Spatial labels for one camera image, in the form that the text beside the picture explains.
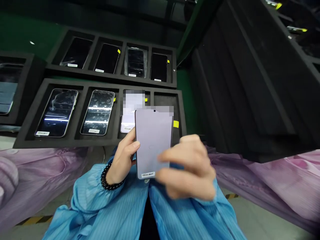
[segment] hand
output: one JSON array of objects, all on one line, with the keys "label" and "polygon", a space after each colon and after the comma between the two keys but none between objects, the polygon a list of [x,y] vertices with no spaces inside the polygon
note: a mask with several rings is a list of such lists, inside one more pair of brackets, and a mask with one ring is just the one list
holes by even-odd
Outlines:
[{"label": "hand", "polygon": [[108,184],[122,182],[128,175],[130,168],[136,164],[136,160],[131,161],[132,155],[140,147],[140,142],[134,141],[135,136],[136,129],[134,127],[119,143],[112,165],[106,175]]},{"label": "hand", "polygon": [[213,200],[216,172],[198,135],[182,137],[179,144],[161,153],[158,161],[184,166],[184,170],[162,168],[156,173],[156,180],[165,185],[170,198]]}]

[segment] black foam tray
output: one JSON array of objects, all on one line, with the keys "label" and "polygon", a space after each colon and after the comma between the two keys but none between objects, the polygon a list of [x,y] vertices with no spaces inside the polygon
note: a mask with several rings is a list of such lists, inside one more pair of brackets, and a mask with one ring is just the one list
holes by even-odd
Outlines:
[{"label": "black foam tray", "polygon": [[0,60],[24,64],[11,110],[7,115],[0,115],[0,124],[21,126],[41,84],[46,62],[31,53],[5,51],[0,51]]},{"label": "black foam tray", "polygon": [[[68,51],[72,40],[75,37],[93,41],[83,69],[59,65],[66,52]],[[102,45],[104,43],[116,45],[121,48],[121,53],[114,74],[94,71],[94,66],[98,60]],[[124,58],[125,49],[127,46],[142,48],[148,51],[146,78],[124,75]],[[167,55],[168,60],[170,61],[167,68],[167,82],[158,82],[150,79],[151,59],[153,53]],[[175,48],[145,43],[138,40],[129,40],[126,38],[114,37],[111,35],[101,34],[98,32],[87,31],[83,29],[66,27],[60,39],[57,41],[55,47],[52,49],[49,57],[47,58],[47,62],[48,64],[46,66],[45,72],[46,77],[59,75],[115,84],[129,84],[135,86],[149,86],[160,88],[177,88],[177,60]]]},{"label": "black foam tray", "polygon": [[[35,137],[38,123],[46,107],[48,98],[54,88],[75,89],[79,91],[78,100],[73,111],[67,133],[62,138]],[[115,93],[116,101],[111,111],[107,133],[104,136],[82,135],[80,128],[86,114],[92,91],[105,90]],[[183,108],[182,92],[180,90],[137,87],[109,83],[58,80],[46,78],[31,105],[25,121],[20,129],[13,148],[61,148],[117,145],[125,134],[120,133],[121,109],[124,90],[144,90],[147,106],[173,106],[173,119],[179,121],[179,128],[173,128],[172,146],[187,134]]]}]

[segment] phone in plastic wrap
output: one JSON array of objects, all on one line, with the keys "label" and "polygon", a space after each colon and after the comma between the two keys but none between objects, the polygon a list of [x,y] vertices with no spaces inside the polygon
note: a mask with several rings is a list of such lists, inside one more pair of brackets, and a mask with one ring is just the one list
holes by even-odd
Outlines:
[{"label": "phone in plastic wrap", "polygon": [[168,112],[153,109],[135,111],[137,150],[137,178],[155,178],[161,168],[169,163],[160,163],[157,156],[171,147],[173,116]]},{"label": "phone in plastic wrap", "polygon": [[144,55],[140,49],[128,49],[128,76],[144,77]]},{"label": "phone in plastic wrap", "polygon": [[153,53],[151,59],[151,80],[167,82],[167,55]]},{"label": "phone in plastic wrap", "polygon": [[121,118],[121,133],[128,133],[135,126],[134,111],[144,108],[145,93],[144,91],[125,90],[123,101],[123,115]]},{"label": "phone in plastic wrap", "polygon": [[77,90],[53,89],[35,136],[63,137],[67,132],[78,94]]},{"label": "phone in plastic wrap", "polygon": [[81,134],[103,136],[107,133],[114,96],[114,92],[102,90],[92,92]]},{"label": "phone in plastic wrap", "polygon": [[75,68],[83,68],[87,61],[89,50],[91,48],[92,41],[83,38],[75,37],[60,63],[60,66],[68,66]]},{"label": "phone in plastic wrap", "polygon": [[110,44],[103,44],[96,66],[94,70],[96,72],[106,72],[106,73],[114,73],[116,70],[116,66],[118,63],[118,59],[120,56],[120,47],[110,45]]},{"label": "phone in plastic wrap", "polygon": [[9,114],[23,64],[0,64],[0,115]]}]

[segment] black phone screen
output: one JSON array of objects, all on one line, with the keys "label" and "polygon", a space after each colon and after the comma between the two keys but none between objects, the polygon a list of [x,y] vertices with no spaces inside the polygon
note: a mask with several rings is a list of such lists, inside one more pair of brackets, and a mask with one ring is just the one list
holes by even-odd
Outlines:
[{"label": "black phone screen", "polygon": [[139,49],[128,49],[128,75],[144,77],[143,51]]},{"label": "black phone screen", "polygon": [[97,72],[114,73],[118,63],[120,49],[118,46],[103,44],[94,70]]},{"label": "black phone screen", "polygon": [[91,45],[91,40],[74,38],[60,65],[82,69],[87,60]]},{"label": "black phone screen", "polygon": [[166,55],[152,54],[151,80],[167,82],[168,57]]},{"label": "black phone screen", "polygon": [[114,95],[114,92],[102,90],[92,92],[81,134],[103,136],[107,133]]},{"label": "black phone screen", "polygon": [[63,137],[76,103],[77,90],[55,88],[42,115],[36,137]]},{"label": "black phone screen", "polygon": [[0,64],[0,115],[10,112],[23,64]]}]

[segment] finger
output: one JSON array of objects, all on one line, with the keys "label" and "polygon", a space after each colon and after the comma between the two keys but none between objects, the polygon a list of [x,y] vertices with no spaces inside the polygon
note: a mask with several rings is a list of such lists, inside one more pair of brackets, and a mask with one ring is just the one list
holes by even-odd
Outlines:
[{"label": "finger", "polygon": [[203,153],[194,146],[194,142],[180,143],[158,156],[160,162],[174,162],[186,169],[203,176],[208,173],[210,160],[207,153]]},{"label": "finger", "polygon": [[166,191],[167,191],[168,196],[171,199],[179,199],[179,198],[188,198],[189,197],[186,193],[181,192],[171,186],[166,186]]},{"label": "finger", "polygon": [[123,148],[121,156],[131,158],[131,156],[139,149],[140,142],[136,141]]},{"label": "finger", "polygon": [[197,134],[187,135],[180,138],[180,142],[201,141]]},{"label": "finger", "polygon": [[212,201],[215,189],[212,181],[196,175],[172,168],[162,168],[156,173],[156,180],[166,187],[172,187],[185,196]]},{"label": "finger", "polygon": [[195,146],[199,148],[199,150],[203,151],[207,154],[207,149],[201,142],[200,137],[197,134],[187,135],[180,138],[180,143],[194,142]]},{"label": "finger", "polygon": [[122,139],[120,141],[120,143],[118,144],[118,149],[117,152],[114,156],[114,158],[118,158],[120,157],[123,149],[128,146],[129,144],[133,143],[133,141],[135,140],[135,136],[136,136],[136,128],[134,127],[133,129],[130,130],[130,132],[124,137],[124,139]]}]

